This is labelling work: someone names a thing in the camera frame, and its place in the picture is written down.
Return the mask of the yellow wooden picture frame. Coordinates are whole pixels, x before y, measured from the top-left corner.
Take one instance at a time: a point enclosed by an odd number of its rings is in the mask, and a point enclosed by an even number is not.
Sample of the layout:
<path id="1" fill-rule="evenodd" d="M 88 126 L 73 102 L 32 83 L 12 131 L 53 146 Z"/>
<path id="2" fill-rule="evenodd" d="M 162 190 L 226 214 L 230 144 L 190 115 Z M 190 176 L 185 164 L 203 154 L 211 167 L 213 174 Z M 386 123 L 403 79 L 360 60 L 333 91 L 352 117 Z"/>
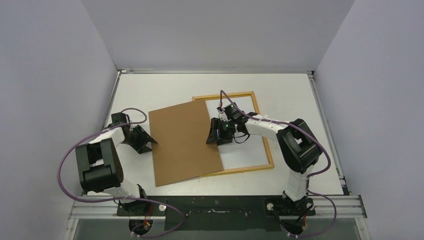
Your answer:
<path id="1" fill-rule="evenodd" d="M 257 100 L 255 97 L 255 93 L 253 91 L 245 91 L 245 92 L 234 92 L 234 93 L 229 93 L 228 96 L 232 99 L 232 98 L 237 98 L 237 97 L 247 97 L 247 96 L 251 96 L 252 101 L 253 101 L 253 106 L 255 113 L 259 112 L 259 107 L 257 104 Z M 250 167 L 241 167 L 241 168 L 234 168 L 234 169 L 229 169 L 229 170 L 222 170 L 222 171 L 218 171 L 218 172 L 214 172 L 214 173 L 209 173 L 206 176 L 207 177 L 211 177 L 211 176 L 218 176 L 218 175 L 226 175 L 226 174 L 236 174 L 236 173 L 243 173 L 243 172 L 251 172 L 251 171 L 259 171 L 259 170 L 267 170 L 267 169 L 272 169 L 274 168 L 274 161 L 272 158 L 272 154 L 270 151 L 270 147 L 269 147 L 269 141 L 262 137 L 264 146 L 265 146 L 265 152 L 267 155 L 267 159 L 269 164 L 266 165 L 257 165 L 257 166 L 250 166 Z"/>

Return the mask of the blue building photo print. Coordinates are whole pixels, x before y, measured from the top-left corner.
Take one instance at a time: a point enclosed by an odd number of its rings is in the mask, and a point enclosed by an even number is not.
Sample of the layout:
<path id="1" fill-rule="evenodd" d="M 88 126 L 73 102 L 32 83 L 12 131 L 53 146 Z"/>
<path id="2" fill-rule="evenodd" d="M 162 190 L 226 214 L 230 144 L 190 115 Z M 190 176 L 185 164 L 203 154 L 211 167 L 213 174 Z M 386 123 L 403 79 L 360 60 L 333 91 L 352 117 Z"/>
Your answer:
<path id="1" fill-rule="evenodd" d="M 231 98 L 245 113 L 255 111 L 252 97 L 250 95 Z M 206 106 L 210 118 L 218 117 L 219 98 L 206 100 Z M 251 135 L 246 142 L 224 144 L 217 146 L 224 170 L 268 165 L 265 145 L 263 139 L 258 135 Z"/>

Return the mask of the brown frame backing board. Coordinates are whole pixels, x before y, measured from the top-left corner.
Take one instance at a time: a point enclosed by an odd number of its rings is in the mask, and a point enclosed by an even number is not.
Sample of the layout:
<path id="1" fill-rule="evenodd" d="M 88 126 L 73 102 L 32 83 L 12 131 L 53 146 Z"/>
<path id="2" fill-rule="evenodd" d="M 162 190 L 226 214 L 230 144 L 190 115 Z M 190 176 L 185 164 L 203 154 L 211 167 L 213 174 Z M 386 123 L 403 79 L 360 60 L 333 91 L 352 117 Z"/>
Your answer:
<path id="1" fill-rule="evenodd" d="M 216 145 L 206 143 L 211 119 L 205 100 L 148 113 L 155 186 L 161 187 L 224 169 Z"/>

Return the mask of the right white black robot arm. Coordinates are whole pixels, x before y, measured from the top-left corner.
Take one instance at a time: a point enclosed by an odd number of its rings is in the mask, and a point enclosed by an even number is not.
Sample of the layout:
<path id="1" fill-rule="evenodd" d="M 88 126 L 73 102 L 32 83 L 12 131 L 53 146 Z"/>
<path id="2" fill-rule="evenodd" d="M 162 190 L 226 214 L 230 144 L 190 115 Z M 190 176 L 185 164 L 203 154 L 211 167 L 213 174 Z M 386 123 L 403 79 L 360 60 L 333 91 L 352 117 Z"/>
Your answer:
<path id="1" fill-rule="evenodd" d="M 206 144 L 226 145 L 235 141 L 235 133 L 260 136 L 278 143 L 284 162 L 289 167 L 285 190 L 282 192 L 282 211 L 287 215 L 314 215 L 313 201 L 308 197 L 308 175 L 319 160 L 322 150 L 307 136 L 311 135 L 306 122 L 300 118 L 283 127 L 256 112 L 237 113 L 222 120 L 211 119 Z"/>

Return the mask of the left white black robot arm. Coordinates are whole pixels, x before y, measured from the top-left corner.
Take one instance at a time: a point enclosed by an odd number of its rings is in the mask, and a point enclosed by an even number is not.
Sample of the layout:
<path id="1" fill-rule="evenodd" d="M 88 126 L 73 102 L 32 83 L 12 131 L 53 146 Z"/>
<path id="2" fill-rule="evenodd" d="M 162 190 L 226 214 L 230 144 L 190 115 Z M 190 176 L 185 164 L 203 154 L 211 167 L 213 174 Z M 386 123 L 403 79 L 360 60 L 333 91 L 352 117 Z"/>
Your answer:
<path id="1" fill-rule="evenodd" d="M 111 120 L 104 133 L 75 148 L 80 185 L 85 193 L 106 193 L 119 198 L 118 209 L 130 215 L 148 214 L 152 207 L 146 192 L 124 177 L 116 148 L 128 145 L 141 155 L 151 152 L 148 144 L 157 141 L 140 125 L 132 127 L 124 112 L 113 113 Z"/>

